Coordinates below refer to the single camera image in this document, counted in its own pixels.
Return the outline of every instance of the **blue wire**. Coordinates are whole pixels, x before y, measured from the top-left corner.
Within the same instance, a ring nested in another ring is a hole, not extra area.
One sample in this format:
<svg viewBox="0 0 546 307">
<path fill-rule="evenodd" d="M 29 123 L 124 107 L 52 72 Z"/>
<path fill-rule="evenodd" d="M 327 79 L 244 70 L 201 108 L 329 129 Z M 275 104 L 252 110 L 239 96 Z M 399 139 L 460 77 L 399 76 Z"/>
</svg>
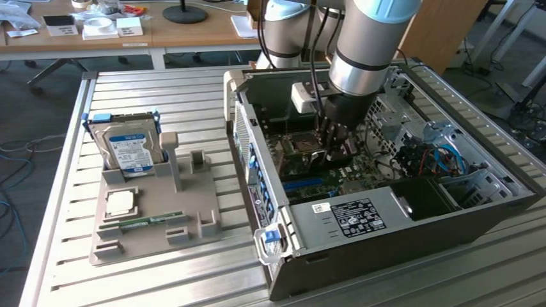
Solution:
<svg viewBox="0 0 546 307">
<path fill-rule="evenodd" d="M 22 180 L 26 179 L 28 176 L 30 175 L 30 173 L 32 173 L 32 162 L 30 162 L 30 160 L 20 159 L 20 158 L 9 158 L 9 157 L 6 157 L 4 155 L 0 155 L 0 158 L 2 158 L 5 160 L 12 160 L 12 161 L 22 161 L 22 162 L 26 162 L 26 164 L 28 164 L 26 174 L 12 185 L 9 185 L 8 187 L 1 188 L 1 190 L 6 191 L 12 187 L 14 187 L 17 184 L 20 184 L 22 182 Z"/>
<path fill-rule="evenodd" d="M 24 260 L 24 257 L 26 256 L 26 252 L 28 252 L 28 246 L 26 246 L 26 235 L 25 235 L 25 231 L 22 230 L 22 224 L 20 222 L 17 210 L 4 201 L 0 201 L 0 204 L 2 204 L 4 206 L 8 207 L 8 209 L 10 209 L 10 211 L 12 211 L 14 217 L 16 217 L 16 223 L 17 223 L 20 235 L 22 237 L 22 252 L 21 252 L 16 262 L 13 263 L 13 265 L 10 267 L 8 267 L 4 271 L 0 272 L 0 277 L 1 277 L 1 276 L 6 275 L 9 270 L 13 267 L 16 267 L 18 265 L 18 263 Z"/>
<path fill-rule="evenodd" d="M 456 151 L 456 149 L 455 149 L 451 145 L 448 145 L 448 144 L 440 145 L 440 146 L 434 150 L 434 159 L 436 160 L 439 167 L 440 167 L 444 171 L 448 172 L 447 166 L 439 161 L 439 159 L 440 159 L 440 154 L 439 154 L 439 152 L 438 152 L 438 149 L 439 149 L 439 148 L 446 149 L 446 150 L 448 150 L 450 152 L 452 152 L 452 154 L 455 155 L 455 158 L 456 158 L 456 160 L 459 161 L 459 164 L 460 164 L 460 171 L 462 171 L 463 174 L 466 174 L 467 170 L 466 170 L 466 167 L 464 167 L 464 163 L 462 162 L 460 154 L 459 154 L 459 152 Z"/>
</svg>

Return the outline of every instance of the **motherboard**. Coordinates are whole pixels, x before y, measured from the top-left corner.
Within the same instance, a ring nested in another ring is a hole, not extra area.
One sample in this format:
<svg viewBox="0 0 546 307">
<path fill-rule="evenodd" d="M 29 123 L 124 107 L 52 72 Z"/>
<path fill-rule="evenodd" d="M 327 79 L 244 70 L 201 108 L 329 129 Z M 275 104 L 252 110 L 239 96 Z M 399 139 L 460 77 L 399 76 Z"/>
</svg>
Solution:
<svg viewBox="0 0 546 307">
<path fill-rule="evenodd" d="M 367 152 L 320 167 L 320 144 L 312 130 L 267 136 L 265 143 L 291 204 L 375 189 L 392 180 Z"/>
</svg>

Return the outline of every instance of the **metal slotted table surface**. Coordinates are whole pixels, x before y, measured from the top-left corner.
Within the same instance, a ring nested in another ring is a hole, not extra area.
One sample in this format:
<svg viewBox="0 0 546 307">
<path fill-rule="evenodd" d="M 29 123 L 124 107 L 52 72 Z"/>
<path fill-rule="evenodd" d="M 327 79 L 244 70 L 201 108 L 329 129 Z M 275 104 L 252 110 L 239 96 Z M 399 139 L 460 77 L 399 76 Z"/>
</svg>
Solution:
<svg viewBox="0 0 546 307">
<path fill-rule="evenodd" d="M 223 122 L 223 73 L 241 67 L 105 72 L 81 81 L 21 306 L 530 306 L 546 301 L 546 208 L 535 204 L 472 244 L 309 294 L 272 303 L 235 174 Z M 448 85 L 418 74 L 516 164 L 546 185 L 543 165 Z M 442 114 L 415 104 L 431 119 Z M 179 155 L 203 148 L 212 161 L 224 238 L 102 267 L 88 262 L 102 164 L 81 112 L 156 109 L 179 133 Z"/>
</svg>

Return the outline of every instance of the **table leg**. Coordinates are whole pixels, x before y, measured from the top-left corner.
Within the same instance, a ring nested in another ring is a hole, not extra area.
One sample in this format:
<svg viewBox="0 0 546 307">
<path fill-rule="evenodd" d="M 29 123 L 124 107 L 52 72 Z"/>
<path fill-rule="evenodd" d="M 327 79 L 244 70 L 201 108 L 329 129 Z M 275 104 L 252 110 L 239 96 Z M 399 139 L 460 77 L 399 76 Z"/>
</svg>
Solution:
<svg viewBox="0 0 546 307">
<path fill-rule="evenodd" d="M 495 53 L 495 55 L 492 57 L 494 61 L 500 62 L 502 57 L 504 56 L 506 52 L 510 50 L 511 45 L 514 45 L 514 42 L 515 42 L 515 40 L 518 39 L 518 37 L 520 35 L 520 32 L 523 32 L 523 30 L 526 29 L 527 23 L 530 22 L 530 20 L 535 16 L 535 13 L 536 13 L 538 10 L 539 9 L 536 8 L 536 6 L 532 5 L 532 8 L 530 9 L 527 14 L 524 15 L 524 17 L 519 21 L 514 32 L 511 32 L 508 38 L 506 39 L 506 42 L 502 44 L 500 48 L 498 49 L 498 52 Z"/>
<path fill-rule="evenodd" d="M 492 35 L 495 34 L 498 28 L 500 27 L 500 23 L 504 20 L 506 14 L 508 14 L 511 7 L 514 4 L 516 4 L 519 0 L 507 0 L 504 7 L 502 8 L 500 12 L 496 15 L 495 20 L 492 21 L 492 24 L 488 26 L 487 32 L 483 35 L 482 39 L 479 40 L 479 44 L 475 46 L 474 51 L 470 54 L 470 59 L 471 62 L 475 63 L 476 59 L 479 57 L 479 54 L 483 50 L 483 48 L 487 46 L 488 41 L 492 38 Z"/>
<path fill-rule="evenodd" d="M 164 70 L 164 48 L 151 48 L 149 56 L 152 57 L 153 70 Z"/>
</svg>

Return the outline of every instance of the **green circuit board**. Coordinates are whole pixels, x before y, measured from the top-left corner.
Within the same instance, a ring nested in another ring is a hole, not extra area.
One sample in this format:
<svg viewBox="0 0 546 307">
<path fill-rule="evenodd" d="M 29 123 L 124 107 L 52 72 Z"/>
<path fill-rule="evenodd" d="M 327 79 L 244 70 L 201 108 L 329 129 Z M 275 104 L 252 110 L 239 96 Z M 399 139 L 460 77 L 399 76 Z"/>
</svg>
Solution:
<svg viewBox="0 0 546 307">
<path fill-rule="evenodd" d="M 308 177 L 301 176 L 305 172 L 301 163 L 301 159 L 305 159 L 304 154 L 320 149 L 311 132 L 268 136 L 267 144 L 291 204 L 365 191 L 392 179 L 390 174 L 383 175 L 373 158 L 364 152 L 352 157 L 345 166 L 315 171 Z M 295 175 L 303 178 L 283 180 Z M 303 186 L 287 188 L 288 185 Z"/>
</svg>

